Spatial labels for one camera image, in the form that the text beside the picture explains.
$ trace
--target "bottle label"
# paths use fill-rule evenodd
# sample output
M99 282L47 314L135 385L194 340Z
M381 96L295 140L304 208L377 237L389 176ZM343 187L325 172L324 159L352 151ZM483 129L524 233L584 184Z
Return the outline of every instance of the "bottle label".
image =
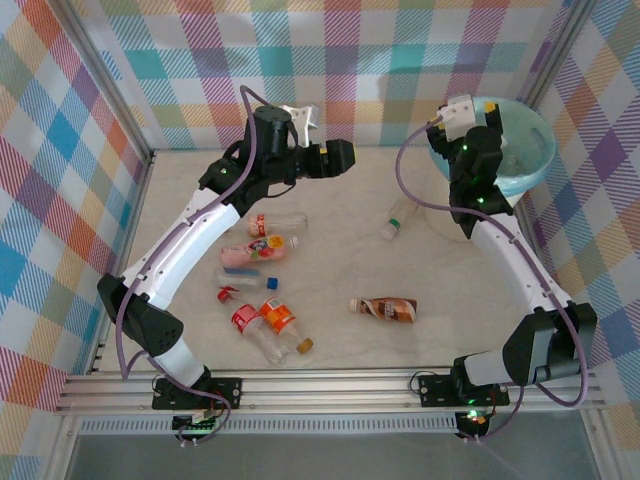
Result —
M296 319L291 310L275 297L264 302L260 307L260 313L276 333L280 333L284 327Z
M252 237L264 237L266 235L264 226L264 213L251 215L249 217L249 235Z
M231 316L231 323L238 329L238 331L244 334L244 329L256 318L260 317L260 313L251 305L243 305L236 313Z
M375 300L362 300L360 313L370 313L381 320L402 323L416 321L417 302L404 298L385 298Z
M260 277L260 272L258 270L253 270L251 268L227 268L223 267L225 273L229 275L243 275L246 277Z
M252 259L273 257L276 249L284 248L284 237L271 235L270 237L258 238L246 248Z

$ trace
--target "chocolate milk bottle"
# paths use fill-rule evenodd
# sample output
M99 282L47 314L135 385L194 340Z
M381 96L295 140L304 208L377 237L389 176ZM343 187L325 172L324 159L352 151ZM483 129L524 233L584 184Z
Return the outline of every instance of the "chocolate milk bottle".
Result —
M414 323L418 302L407 298L352 298L349 310L353 313L368 313L381 320L400 323Z

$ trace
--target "clear plastic bottle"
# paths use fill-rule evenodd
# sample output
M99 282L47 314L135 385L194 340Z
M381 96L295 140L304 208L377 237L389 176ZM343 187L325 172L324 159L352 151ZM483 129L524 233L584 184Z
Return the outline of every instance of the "clear plastic bottle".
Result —
M300 234L306 229L307 216L302 212L249 215L247 224L251 237L265 237L274 233Z
M389 210L389 220L380 227L380 235L385 240L392 240L407 219L413 215L418 208L418 204L412 202L404 195Z
M269 235L256 238L246 245L222 247L220 263L225 268L240 268L253 262L279 260L294 248L298 248L298 237Z
M295 348L303 355L311 350L313 340L304 334L300 322L278 298L272 297L264 302L260 313L288 348Z
M233 287L243 292L255 292L267 288L278 289L278 279L265 277L258 270L250 268L221 268L216 274L220 287Z
M225 289L220 290L218 300L226 307L231 316L231 323L244 338L251 340L270 363L284 364L288 350L278 345L277 338L267 331L264 317L254 307L232 297Z

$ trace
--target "plastic bottle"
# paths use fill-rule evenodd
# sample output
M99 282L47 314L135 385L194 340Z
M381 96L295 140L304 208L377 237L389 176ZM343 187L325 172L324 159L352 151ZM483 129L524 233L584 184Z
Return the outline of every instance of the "plastic bottle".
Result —
M252 262L278 260L287 254L288 248L298 247L298 237L285 238L269 235L257 238L246 245L222 247L220 263L225 268L239 268Z
M404 195L389 210L389 220L379 230L380 235L385 240L392 240L407 219L413 215L418 208L418 204L412 202Z
M302 233L307 229L304 213L259 213L249 215L247 230L251 237L264 237L274 233Z
M264 302L260 307L260 313L287 347L295 348L303 355L311 350L313 341L304 335L300 322L296 320L291 310L276 297Z
M255 292L263 288L278 289L278 279L265 277L258 270L250 268L221 268L216 272L220 287L233 287L240 291Z
M256 345L264 356L274 365L282 365L288 351L281 348L275 337L271 338L265 330L264 317L248 303L231 296L228 290L222 289L218 294L218 300L225 305L231 316L231 323L242 334Z
M414 323L418 302L408 298L352 298L349 310L353 313L368 313L381 320L400 323Z

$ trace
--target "plaid wall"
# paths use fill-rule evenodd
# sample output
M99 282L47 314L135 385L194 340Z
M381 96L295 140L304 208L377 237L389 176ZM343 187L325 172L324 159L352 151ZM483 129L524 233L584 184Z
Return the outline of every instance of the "plaid wall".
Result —
M0 479L34 478L51 447L141 172L45 1L0 0Z
M528 214L547 268L598 313L591 365L640 478L640 1L597 4L540 111L560 161Z
M570 0L74 3L149 143L189 149L242 137L243 83L319 104L318 138L399 145L447 97L515 98Z

